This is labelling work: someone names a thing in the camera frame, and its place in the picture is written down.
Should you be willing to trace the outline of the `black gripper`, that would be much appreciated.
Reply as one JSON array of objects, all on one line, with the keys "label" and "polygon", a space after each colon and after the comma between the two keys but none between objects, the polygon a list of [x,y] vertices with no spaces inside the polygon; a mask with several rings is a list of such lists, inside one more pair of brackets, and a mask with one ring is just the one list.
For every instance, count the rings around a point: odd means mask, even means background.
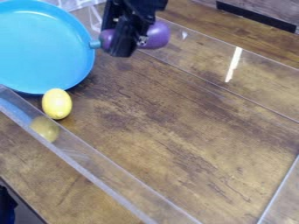
[{"label": "black gripper", "polygon": [[108,48],[114,57],[131,57],[137,48],[147,44],[155,13],[163,11],[167,4],[169,0],[107,0],[102,30],[116,27]]}]

